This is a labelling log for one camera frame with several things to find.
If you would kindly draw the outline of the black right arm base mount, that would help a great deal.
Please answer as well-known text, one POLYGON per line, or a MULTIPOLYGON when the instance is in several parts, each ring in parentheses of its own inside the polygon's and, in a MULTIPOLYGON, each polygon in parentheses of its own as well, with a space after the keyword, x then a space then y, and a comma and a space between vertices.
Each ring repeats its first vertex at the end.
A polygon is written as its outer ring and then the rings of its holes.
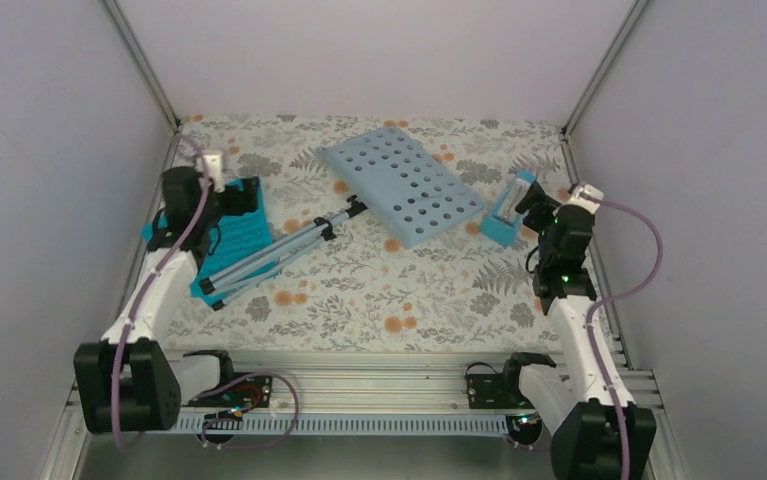
POLYGON ((468 406, 471 410, 512 410, 527 407, 526 400, 507 385, 501 374, 469 373, 465 379, 468 406))

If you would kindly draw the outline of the blue metronome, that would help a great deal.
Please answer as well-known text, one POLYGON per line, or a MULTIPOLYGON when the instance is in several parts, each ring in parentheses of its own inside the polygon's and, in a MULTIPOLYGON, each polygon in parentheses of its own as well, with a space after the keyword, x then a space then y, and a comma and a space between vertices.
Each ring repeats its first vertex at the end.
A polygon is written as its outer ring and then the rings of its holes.
POLYGON ((480 224, 480 233, 503 247, 512 246, 524 218, 516 211, 516 206, 535 182, 532 173, 518 172, 480 224))

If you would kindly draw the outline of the light blue music stand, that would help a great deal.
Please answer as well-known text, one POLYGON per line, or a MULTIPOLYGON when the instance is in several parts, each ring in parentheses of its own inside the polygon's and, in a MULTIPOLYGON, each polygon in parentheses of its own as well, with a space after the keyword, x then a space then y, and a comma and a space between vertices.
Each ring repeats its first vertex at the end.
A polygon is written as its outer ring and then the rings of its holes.
POLYGON ((352 195, 347 207, 197 282, 220 310, 285 267, 334 241, 344 222, 369 211, 403 246, 414 247, 484 209, 480 196, 399 127, 382 127, 320 151, 352 195))

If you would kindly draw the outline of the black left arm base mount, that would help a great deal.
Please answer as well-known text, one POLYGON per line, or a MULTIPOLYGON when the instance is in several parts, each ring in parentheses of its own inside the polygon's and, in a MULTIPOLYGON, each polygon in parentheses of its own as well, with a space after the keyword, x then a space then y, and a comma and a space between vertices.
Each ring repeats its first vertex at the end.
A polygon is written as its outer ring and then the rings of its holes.
POLYGON ((273 380, 271 375, 251 377, 220 393, 193 399, 186 406, 219 410, 267 408, 273 380))

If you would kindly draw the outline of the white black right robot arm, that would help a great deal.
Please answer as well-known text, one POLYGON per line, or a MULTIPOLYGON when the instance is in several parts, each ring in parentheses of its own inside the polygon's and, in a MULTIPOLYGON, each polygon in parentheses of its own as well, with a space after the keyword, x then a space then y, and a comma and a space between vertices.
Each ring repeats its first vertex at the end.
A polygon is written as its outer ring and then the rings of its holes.
POLYGON ((657 431, 653 412, 638 405, 611 357, 596 318, 599 298, 584 266, 603 193, 574 186, 566 201, 532 183, 515 207, 537 234, 533 291, 553 325, 568 370, 540 356, 524 360, 500 384, 514 407, 530 402, 550 434, 557 479, 640 479, 657 431))

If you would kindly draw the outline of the blue sheet music pages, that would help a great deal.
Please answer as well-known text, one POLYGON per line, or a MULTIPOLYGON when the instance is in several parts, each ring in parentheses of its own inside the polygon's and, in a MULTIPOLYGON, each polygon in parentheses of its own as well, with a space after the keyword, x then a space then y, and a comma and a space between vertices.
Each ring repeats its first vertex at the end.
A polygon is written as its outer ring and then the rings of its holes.
POLYGON ((227 293, 205 294, 199 285, 204 278, 218 273, 241 260, 246 259, 259 250, 269 246, 272 234, 266 218, 263 204, 263 195, 260 178, 258 176, 236 179, 228 185, 240 182, 260 183, 260 209, 243 216, 225 216, 221 213, 217 194, 215 200, 210 199, 207 203, 208 213, 220 213, 221 217, 208 231, 209 247, 201 263, 198 275, 190 285, 190 293, 193 298, 203 301, 212 306, 216 302, 221 303, 227 293))

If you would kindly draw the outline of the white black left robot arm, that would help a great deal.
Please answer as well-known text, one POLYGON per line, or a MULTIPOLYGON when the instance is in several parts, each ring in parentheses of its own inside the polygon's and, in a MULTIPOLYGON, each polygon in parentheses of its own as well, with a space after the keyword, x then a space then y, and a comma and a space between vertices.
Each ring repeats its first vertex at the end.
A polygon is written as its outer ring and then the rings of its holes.
POLYGON ((74 354, 83 417, 93 434, 168 430, 199 394, 222 405, 237 391, 227 352, 190 352, 171 364, 163 345, 177 302, 228 245, 230 224, 263 216, 260 180, 237 179, 217 190, 196 168, 173 167, 161 176, 161 192, 130 299, 99 341, 81 344, 74 354))

